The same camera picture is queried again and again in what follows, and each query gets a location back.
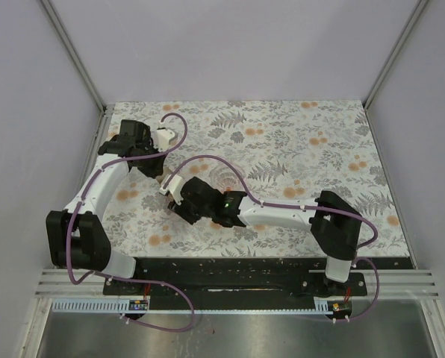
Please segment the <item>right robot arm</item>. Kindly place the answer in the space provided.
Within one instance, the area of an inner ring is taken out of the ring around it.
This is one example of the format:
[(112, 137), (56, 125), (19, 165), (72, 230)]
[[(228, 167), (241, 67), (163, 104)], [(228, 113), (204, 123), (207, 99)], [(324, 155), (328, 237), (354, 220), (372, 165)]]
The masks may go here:
[(209, 218), (228, 228), (267, 225), (310, 232), (326, 255), (324, 277), (308, 284), (310, 293), (329, 297), (349, 291), (361, 222), (359, 212), (337, 194), (322, 191), (307, 201), (254, 200), (245, 191), (220, 192), (197, 177), (178, 175), (161, 190), (172, 197), (168, 208), (189, 224)]

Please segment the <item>paper filter holder box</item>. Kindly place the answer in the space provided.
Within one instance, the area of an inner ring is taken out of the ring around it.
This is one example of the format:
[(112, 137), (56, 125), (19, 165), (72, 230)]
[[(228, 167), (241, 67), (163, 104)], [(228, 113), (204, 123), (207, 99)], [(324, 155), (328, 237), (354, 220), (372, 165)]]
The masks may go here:
[(158, 176), (155, 178), (155, 180), (156, 180), (159, 184), (161, 184), (161, 183), (164, 181), (164, 179), (165, 179), (167, 176), (171, 175), (171, 174), (172, 174), (172, 170), (171, 170), (170, 168), (168, 168), (168, 167), (164, 167), (164, 169), (163, 169), (163, 173), (162, 173), (161, 175), (158, 175)]

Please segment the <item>clear glass dripper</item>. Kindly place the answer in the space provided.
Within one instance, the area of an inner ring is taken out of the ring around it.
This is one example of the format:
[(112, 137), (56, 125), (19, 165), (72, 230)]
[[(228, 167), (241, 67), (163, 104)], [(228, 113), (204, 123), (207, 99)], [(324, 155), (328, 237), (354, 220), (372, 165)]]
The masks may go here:
[(226, 164), (217, 164), (210, 170), (209, 178), (220, 192), (244, 190), (239, 177)]

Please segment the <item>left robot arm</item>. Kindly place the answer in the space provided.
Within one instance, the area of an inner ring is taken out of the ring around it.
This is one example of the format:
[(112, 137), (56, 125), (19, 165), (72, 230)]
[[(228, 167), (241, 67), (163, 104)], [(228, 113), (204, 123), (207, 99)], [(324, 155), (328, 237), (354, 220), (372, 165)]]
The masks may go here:
[(136, 260), (115, 251), (102, 225), (105, 210), (122, 179), (133, 168), (148, 178), (163, 174), (165, 150), (177, 138), (175, 131), (160, 126), (151, 132), (148, 125), (123, 120), (119, 133), (104, 142), (95, 166), (78, 194), (61, 211), (46, 217), (52, 263), (66, 268), (97, 271), (120, 277), (119, 285), (130, 295), (143, 291), (145, 276), (136, 269)]

